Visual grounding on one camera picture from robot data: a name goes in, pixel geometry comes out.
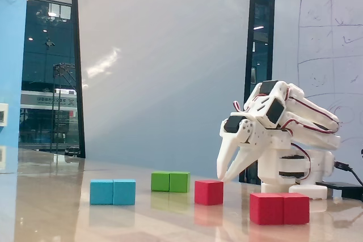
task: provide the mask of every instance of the whiteboard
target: whiteboard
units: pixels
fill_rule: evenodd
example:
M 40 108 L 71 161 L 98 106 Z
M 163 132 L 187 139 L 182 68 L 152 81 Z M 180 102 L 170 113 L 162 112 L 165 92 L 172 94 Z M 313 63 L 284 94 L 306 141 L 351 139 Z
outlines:
M 250 0 L 78 0 L 86 157 L 216 176 Z
M 336 160 L 363 178 L 363 0 L 275 0 L 273 79 L 338 116 Z M 357 184 L 338 169 L 328 180 Z

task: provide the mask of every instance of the glass window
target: glass window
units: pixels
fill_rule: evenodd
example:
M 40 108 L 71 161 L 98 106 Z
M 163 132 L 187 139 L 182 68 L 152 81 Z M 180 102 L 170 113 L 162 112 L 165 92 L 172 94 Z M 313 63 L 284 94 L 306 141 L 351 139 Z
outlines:
M 19 147 L 63 153 L 79 145 L 71 6 L 28 0 L 25 36 Z
M 269 1 L 270 0 L 256 0 L 255 2 L 254 45 L 252 48 L 250 92 L 252 92 L 256 84 L 268 79 Z M 257 162 L 251 164 L 239 175 L 239 181 L 250 184 L 260 184 L 261 181 L 258 178 L 257 167 Z

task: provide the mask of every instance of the black cable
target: black cable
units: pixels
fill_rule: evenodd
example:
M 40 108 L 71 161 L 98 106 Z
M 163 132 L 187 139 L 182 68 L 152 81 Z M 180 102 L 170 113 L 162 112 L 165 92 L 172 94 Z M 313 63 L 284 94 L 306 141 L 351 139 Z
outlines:
M 359 179 L 359 177 L 354 172 L 353 168 L 351 168 L 349 166 L 349 164 L 344 164 L 344 163 L 341 163 L 341 162 L 335 162 L 334 167 L 337 168 L 337 169 L 340 169 L 340 170 L 351 172 L 354 175 L 354 177 L 357 179 L 357 181 L 363 186 L 363 182 L 361 181 L 361 179 Z

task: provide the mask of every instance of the blue wall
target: blue wall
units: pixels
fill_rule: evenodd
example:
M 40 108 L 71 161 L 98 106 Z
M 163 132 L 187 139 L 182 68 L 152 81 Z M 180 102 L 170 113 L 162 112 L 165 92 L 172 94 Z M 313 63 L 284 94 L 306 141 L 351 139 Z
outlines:
M 26 0 L 0 0 L 0 103 L 9 104 L 8 126 L 0 129 L 0 145 L 11 147 L 18 146 L 19 137 L 26 7 Z

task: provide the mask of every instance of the green cube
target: green cube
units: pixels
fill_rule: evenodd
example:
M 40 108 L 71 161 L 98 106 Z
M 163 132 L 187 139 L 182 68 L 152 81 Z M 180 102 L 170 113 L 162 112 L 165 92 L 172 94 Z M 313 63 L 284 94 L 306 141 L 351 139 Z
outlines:
M 188 193 L 191 181 L 190 172 L 171 172 L 170 173 L 170 192 Z
M 151 191 L 169 192 L 169 174 L 166 171 L 154 171 L 151 174 Z

